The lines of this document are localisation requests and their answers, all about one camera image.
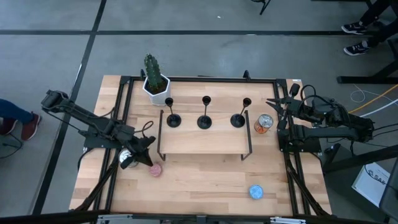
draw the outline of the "potted cactus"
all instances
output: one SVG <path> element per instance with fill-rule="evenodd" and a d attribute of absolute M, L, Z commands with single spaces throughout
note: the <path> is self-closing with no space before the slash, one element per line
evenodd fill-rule
<path fill-rule="evenodd" d="M 171 97 L 170 80 L 160 73 L 159 64 L 151 54 L 145 56 L 144 63 L 147 77 L 142 89 L 148 93 L 153 105 L 164 106 L 166 98 Z"/>

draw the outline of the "yellow cable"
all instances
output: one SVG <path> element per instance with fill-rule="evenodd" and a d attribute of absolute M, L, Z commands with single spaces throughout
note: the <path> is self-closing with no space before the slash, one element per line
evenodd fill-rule
<path fill-rule="evenodd" d="M 358 111 L 358 110 L 364 108 L 365 106 L 371 104 L 373 101 L 377 100 L 378 98 L 383 97 L 385 94 L 389 93 L 391 90 L 393 90 L 393 89 L 394 89 L 395 87 L 397 87 L 397 86 L 398 86 L 398 84 L 394 85 L 393 87 L 391 87 L 389 90 L 385 91 L 385 92 L 384 92 L 383 94 L 381 94 L 380 96 L 376 97 L 375 99 L 373 99 L 373 100 L 371 100 L 371 101 L 365 103 L 364 105 L 360 106 L 359 108 L 356 108 L 355 110 L 352 110 L 352 111 L 350 111 L 350 112 L 348 112 L 348 113 L 354 113 L 355 111 Z"/>

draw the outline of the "sneaker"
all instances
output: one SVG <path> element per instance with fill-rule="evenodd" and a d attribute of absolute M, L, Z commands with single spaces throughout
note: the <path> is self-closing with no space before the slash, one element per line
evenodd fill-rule
<path fill-rule="evenodd" d="M 341 26 L 341 29 L 347 34 L 363 35 L 363 32 L 366 31 L 366 26 L 360 25 L 359 22 L 354 22 L 353 24 L 346 24 Z"/>
<path fill-rule="evenodd" d="M 16 119 L 3 118 L 2 125 L 0 126 L 0 135 L 7 135 L 11 133 L 17 123 L 18 121 Z"/>
<path fill-rule="evenodd" d="M 364 46 L 363 42 L 344 48 L 344 53 L 348 54 L 349 56 L 357 56 L 357 55 L 361 55 L 361 54 L 366 54 L 368 51 L 369 51 L 369 47 Z"/>
<path fill-rule="evenodd" d="M 21 139 L 24 141 L 28 141 L 36 134 L 37 127 L 40 123 L 41 117 L 33 112 L 32 114 L 34 116 L 33 120 L 27 124 L 24 124 L 22 127 Z"/>

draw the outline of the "concrete floor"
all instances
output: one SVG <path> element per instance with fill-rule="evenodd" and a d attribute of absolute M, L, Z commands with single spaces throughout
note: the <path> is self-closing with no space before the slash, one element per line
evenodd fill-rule
<path fill-rule="evenodd" d="M 100 2 L 2 0 L 0 30 L 91 30 Z M 260 9 L 260 4 L 249 0 L 108 0 L 99 30 L 334 31 L 340 30 L 344 23 L 357 21 L 367 6 L 364 2 L 275 0 L 263 16 L 258 15 Z M 382 15 L 386 21 L 394 18 L 391 10 Z M 43 114 L 40 102 L 48 89 L 71 91 L 88 38 L 88 35 L 0 35 L 0 97 Z M 241 77 L 243 71 L 249 70 L 252 77 L 298 78 L 314 85 L 319 95 L 333 97 L 352 110 L 362 105 L 349 97 L 356 87 L 339 85 L 335 78 L 371 75 L 393 60 L 387 44 L 359 57 L 343 53 L 343 47 L 361 40 L 352 36 L 313 35 L 98 35 L 76 102 L 93 110 L 103 75 L 138 75 L 145 54 L 152 53 L 158 58 L 162 73 L 169 76 Z M 358 86 L 378 94 L 391 87 Z M 397 96 L 398 90 L 388 94 L 393 99 Z M 385 99 L 377 100 L 356 114 L 365 114 L 386 103 Z M 398 119 L 395 111 L 393 105 L 370 118 L 376 127 L 384 126 Z M 76 121 L 72 123 L 84 128 Z M 0 217 L 31 212 L 59 125 L 59 121 L 43 114 L 36 137 L 12 157 L 0 160 Z M 20 131 L 18 127 L 14 134 L 18 136 Z M 372 143 L 393 145 L 397 136 L 386 134 Z M 83 141 L 74 129 L 68 129 L 44 213 L 68 210 Z M 322 144 L 324 148 L 328 146 L 325 141 Z M 357 143 L 354 149 L 360 154 L 379 148 Z M 8 153 L 5 149 L 0 155 Z M 394 161 L 379 164 L 390 171 Z M 374 219 L 349 198 L 331 188 L 328 193 L 333 214 Z"/>

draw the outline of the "red shoe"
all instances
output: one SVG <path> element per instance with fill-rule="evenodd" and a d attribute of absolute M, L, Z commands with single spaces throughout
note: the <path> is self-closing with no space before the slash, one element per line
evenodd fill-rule
<path fill-rule="evenodd" d="M 24 141 L 28 141 L 29 139 L 31 139 L 37 131 L 37 127 L 40 123 L 41 117 L 35 113 L 33 113 L 33 120 L 27 124 L 24 124 L 22 127 L 22 135 L 21 135 L 21 139 Z"/>
<path fill-rule="evenodd" d="M 7 135 L 11 133 L 17 123 L 18 121 L 16 119 L 3 118 L 2 125 L 0 126 L 0 135 Z"/>

